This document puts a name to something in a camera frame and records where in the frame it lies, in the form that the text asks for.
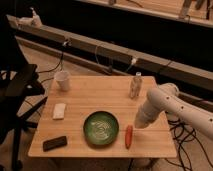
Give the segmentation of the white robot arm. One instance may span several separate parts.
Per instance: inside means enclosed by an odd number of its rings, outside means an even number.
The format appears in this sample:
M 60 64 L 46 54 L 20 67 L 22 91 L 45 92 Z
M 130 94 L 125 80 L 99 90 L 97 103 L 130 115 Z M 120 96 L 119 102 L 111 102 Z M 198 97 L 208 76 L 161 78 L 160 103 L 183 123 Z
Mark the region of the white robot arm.
M 145 102 L 138 108 L 134 121 L 135 127 L 148 127 L 157 120 L 162 111 L 165 111 L 176 115 L 213 140 L 213 113 L 184 102 L 178 95 L 179 89 L 173 83 L 150 88 Z

